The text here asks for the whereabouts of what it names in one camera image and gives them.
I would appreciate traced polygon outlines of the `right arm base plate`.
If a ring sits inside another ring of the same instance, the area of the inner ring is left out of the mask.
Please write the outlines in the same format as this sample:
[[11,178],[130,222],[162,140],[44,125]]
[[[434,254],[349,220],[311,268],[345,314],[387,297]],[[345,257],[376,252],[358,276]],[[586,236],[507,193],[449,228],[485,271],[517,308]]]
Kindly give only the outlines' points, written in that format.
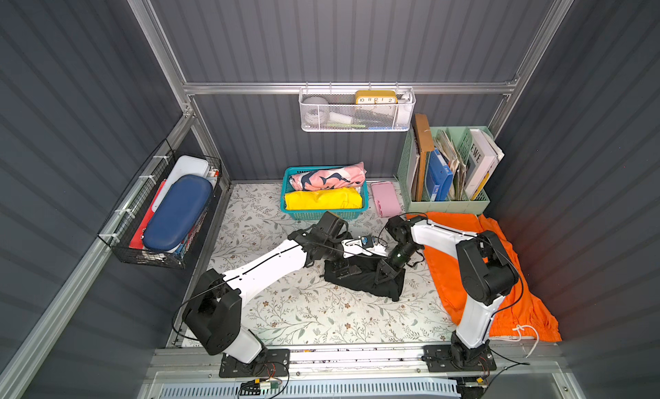
[[478,372],[488,375],[497,369],[487,345],[474,349],[461,344],[425,345],[421,360],[430,373]]

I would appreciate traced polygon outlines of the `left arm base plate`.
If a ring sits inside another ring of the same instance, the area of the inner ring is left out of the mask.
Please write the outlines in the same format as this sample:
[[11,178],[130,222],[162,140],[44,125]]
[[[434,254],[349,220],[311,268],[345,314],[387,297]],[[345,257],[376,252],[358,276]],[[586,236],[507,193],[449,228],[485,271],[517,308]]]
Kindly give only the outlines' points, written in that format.
[[220,378],[287,378],[290,349],[266,349],[249,364],[223,354],[218,376]]

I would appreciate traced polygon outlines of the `black shorts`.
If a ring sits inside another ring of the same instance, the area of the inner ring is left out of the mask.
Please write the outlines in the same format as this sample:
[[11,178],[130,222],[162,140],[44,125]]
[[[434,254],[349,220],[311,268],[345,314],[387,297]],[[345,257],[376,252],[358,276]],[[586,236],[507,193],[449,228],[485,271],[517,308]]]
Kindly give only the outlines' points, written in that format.
[[324,280],[352,291],[367,292],[399,302],[405,283],[405,268],[387,275],[389,266],[380,259],[352,256],[341,262],[325,261]]

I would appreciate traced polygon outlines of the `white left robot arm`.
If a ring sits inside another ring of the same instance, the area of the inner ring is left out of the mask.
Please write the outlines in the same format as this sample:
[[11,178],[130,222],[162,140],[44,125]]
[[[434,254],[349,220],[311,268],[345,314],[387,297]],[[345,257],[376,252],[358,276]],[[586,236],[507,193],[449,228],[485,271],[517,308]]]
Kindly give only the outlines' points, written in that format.
[[363,239],[346,231],[348,224],[326,212],[314,225],[296,230],[273,250],[240,268],[203,273],[192,296],[180,307],[182,322],[210,355],[226,354],[245,365],[266,355],[264,343],[242,325],[242,310],[283,277],[317,261],[343,262],[354,256],[382,256],[364,250]]

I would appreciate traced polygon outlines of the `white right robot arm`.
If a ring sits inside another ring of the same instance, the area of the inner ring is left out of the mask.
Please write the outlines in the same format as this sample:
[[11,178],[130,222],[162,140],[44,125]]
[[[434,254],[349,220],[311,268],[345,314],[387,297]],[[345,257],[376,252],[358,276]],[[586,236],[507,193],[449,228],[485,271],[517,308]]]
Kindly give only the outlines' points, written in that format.
[[491,231],[459,231],[424,216],[409,220],[395,216],[388,220],[385,229],[396,246],[379,261],[376,283],[393,280],[412,255],[423,248],[455,258],[467,299],[462,320],[451,337],[450,358],[459,369],[486,359],[493,319],[520,280],[498,235]]

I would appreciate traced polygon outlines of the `orange shorts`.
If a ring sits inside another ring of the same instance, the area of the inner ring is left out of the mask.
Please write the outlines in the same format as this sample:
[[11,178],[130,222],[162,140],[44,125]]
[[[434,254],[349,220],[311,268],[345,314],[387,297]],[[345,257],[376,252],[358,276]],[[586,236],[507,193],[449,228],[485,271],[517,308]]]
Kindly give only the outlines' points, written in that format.
[[[484,215],[438,212],[428,213],[428,219],[481,236],[454,245],[456,256],[425,247],[434,285],[455,325],[462,323],[470,298],[493,307],[497,297],[505,296],[496,309],[489,330],[491,337],[523,335],[535,336],[542,342],[562,341],[558,320],[530,292],[518,255],[497,220]],[[518,326],[522,327],[520,333],[516,330]]]

